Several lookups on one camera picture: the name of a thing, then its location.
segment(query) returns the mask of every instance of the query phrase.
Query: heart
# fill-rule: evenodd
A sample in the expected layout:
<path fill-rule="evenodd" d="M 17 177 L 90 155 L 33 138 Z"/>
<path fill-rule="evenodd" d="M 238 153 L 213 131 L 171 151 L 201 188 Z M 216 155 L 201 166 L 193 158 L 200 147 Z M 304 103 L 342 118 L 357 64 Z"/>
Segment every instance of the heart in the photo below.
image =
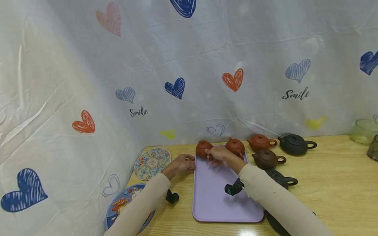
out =
<path fill-rule="evenodd" d="M 72 128 L 74 128 L 74 130 L 76 130 L 77 132 L 80 132 L 80 133 L 85 133 L 85 134 L 94 133 L 95 132 L 95 123 L 94 123 L 91 115 L 89 114 L 89 112 L 82 111 L 81 112 L 81 119 L 83 120 L 83 122 L 81 122 L 81 121 L 73 122 Z"/>
<path fill-rule="evenodd" d="M 306 74 L 310 66 L 310 59 L 304 59 L 299 65 L 296 63 L 291 64 L 287 68 L 285 75 L 288 79 L 296 80 L 298 83 L 301 83 L 303 76 Z"/>
<path fill-rule="evenodd" d="M 109 2 L 106 7 L 106 14 L 96 11 L 96 18 L 100 25 L 112 34 L 121 36 L 121 13 L 116 3 Z"/>
<path fill-rule="evenodd" d="M 109 186 L 104 188 L 104 190 L 102 191 L 102 195 L 104 197 L 112 195 L 113 193 L 117 192 L 117 190 L 119 189 L 119 178 L 117 175 L 111 174 L 109 176 L 108 183 L 109 183 Z"/>
<path fill-rule="evenodd" d="M 225 132 L 225 126 L 224 125 L 217 125 L 215 129 L 213 127 L 208 127 L 207 131 L 211 133 L 214 136 L 222 136 Z"/>
<path fill-rule="evenodd" d="M 322 116 L 317 120 L 306 120 L 305 125 L 307 128 L 312 129 L 312 130 L 317 130 L 322 127 L 322 125 L 327 121 L 328 117 L 327 116 Z"/>
<path fill-rule="evenodd" d="M 160 134 L 161 134 L 161 136 L 163 136 L 167 139 L 170 139 L 170 140 L 174 140 L 175 137 L 176 137 L 176 131 L 175 130 L 168 130 L 168 132 L 165 131 L 165 130 L 162 130 L 162 131 L 160 131 Z"/>
<path fill-rule="evenodd" d="M 123 91 L 118 89 L 116 91 L 116 96 L 119 100 L 128 101 L 134 104 L 135 90 L 132 87 L 127 87 Z"/>
<path fill-rule="evenodd" d="M 242 68 L 239 68 L 235 72 L 235 75 L 233 77 L 229 73 L 224 73 L 222 75 L 223 83 L 225 83 L 225 85 L 227 87 L 229 87 L 234 92 L 236 92 L 240 88 L 240 86 L 242 85 L 243 75 L 244 75 L 244 71 L 243 71 Z"/>
<path fill-rule="evenodd" d="M 178 78 L 176 79 L 175 85 L 167 82 L 164 87 L 169 94 L 181 99 L 184 93 L 185 80 L 183 78 Z"/>
<path fill-rule="evenodd" d="M 7 212 L 19 212 L 48 198 L 37 173 L 29 168 L 17 174 L 19 191 L 5 194 L 1 198 L 1 207 Z"/>
<path fill-rule="evenodd" d="M 191 18 L 194 11 L 197 0 L 170 0 L 170 3 L 176 9 L 176 11 L 185 18 Z"/>
<path fill-rule="evenodd" d="M 375 67 L 378 65 L 378 52 L 367 52 L 360 58 L 359 69 L 367 75 L 371 75 Z"/>

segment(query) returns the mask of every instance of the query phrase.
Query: hand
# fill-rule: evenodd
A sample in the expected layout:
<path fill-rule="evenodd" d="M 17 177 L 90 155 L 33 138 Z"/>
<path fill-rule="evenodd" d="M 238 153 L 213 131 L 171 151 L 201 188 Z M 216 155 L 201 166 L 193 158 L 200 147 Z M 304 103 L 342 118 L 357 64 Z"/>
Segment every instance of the hand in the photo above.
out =
<path fill-rule="evenodd" d="M 223 164 L 227 166 L 226 159 L 228 157 L 234 156 L 232 152 L 227 150 L 224 146 L 218 145 L 212 149 L 206 149 L 205 152 L 208 154 L 208 160 L 210 165 Z"/>
<path fill-rule="evenodd" d="M 195 157 L 189 154 L 181 154 L 176 157 L 171 163 L 169 163 L 161 173 L 164 174 L 169 180 L 175 177 L 177 174 L 188 171 L 194 173 L 195 170 Z"/>

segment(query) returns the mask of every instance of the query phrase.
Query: long sleeve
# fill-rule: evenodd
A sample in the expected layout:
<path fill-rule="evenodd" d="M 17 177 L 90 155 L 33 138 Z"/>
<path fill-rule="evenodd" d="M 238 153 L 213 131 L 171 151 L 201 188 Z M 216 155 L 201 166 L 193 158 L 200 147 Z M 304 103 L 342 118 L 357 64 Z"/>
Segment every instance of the long sleeve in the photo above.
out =
<path fill-rule="evenodd" d="M 248 197 L 260 203 L 291 236 L 332 235 L 312 211 L 265 171 L 247 164 L 239 178 Z"/>
<path fill-rule="evenodd" d="M 104 236 L 135 236 L 149 214 L 158 208 L 165 199 L 169 187 L 169 179 L 161 173 L 150 179 L 141 193 L 128 204 Z"/>

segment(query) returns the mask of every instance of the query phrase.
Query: decorative plate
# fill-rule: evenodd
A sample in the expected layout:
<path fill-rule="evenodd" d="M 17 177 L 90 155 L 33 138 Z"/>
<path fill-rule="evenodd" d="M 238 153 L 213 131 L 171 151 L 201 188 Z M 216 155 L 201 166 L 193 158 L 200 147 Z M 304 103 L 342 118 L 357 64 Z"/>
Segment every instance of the decorative plate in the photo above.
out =
<path fill-rule="evenodd" d="M 143 153 L 134 165 L 135 176 L 140 180 L 150 180 L 161 172 L 171 161 L 170 152 L 164 148 L 154 148 Z"/>
<path fill-rule="evenodd" d="M 115 199 L 112 201 L 110 206 L 108 207 L 108 211 L 106 212 L 106 219 L 105 219 L 105 228 L 108 230 L 113 223 L 116 221 L 117 217 L 121 214 L 121 212 L 127 207 L 127 205 L 144 189 L 145 184 L 136 184 L 126 188 L 122 191 Z M 151 212 L 146 221 L 144 222 L 142 228 L 139 230 L 140 233 L 144 228 L 148 225 L 151 221 L 153 214 L 155 211 Z"/>

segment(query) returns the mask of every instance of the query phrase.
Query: brown clay teapot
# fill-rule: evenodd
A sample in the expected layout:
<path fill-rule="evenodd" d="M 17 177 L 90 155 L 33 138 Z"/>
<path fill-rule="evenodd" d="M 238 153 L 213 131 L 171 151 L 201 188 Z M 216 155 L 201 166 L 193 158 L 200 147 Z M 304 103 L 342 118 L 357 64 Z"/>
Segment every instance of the brown clay teapot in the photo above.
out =
<path fill-rule="evenodd" d="M 230 152 L 240 157 L 240 159 L 244 160 L 243 155 L 244 155 L 245 147 L 240 140 L 229 137 L 228 142 L 226 143 L 226 148 Z"/>
<path fill-rule="evenodd" d="M 277 146 L 277 141 L 268 139 L 262 134 L 255 134 L 251 139 L 247 140 L 253 151 L 260 149 L 269 149 Z"/>
<path fill-rule="evenodd" d="M 201 140 L 198 142 L 197 146 L 195 147 L 195 153 L 200 158 L 207 159 L 208 155 L 205 152 L 205 149 L 211 149 L 211 148 L 213 148 L 213 145 L 211 145 L 211 143 L 205 140 Z"/>
<path fill-rule="evenodd" d="M 286 158 L 283 156 L 277 156 L 269 149 L 260 149 L 256 153 L 252 154 L 253 159 L 257 167 L 263 170 L 275 169 L 277 164 L 286 163 Z"/>

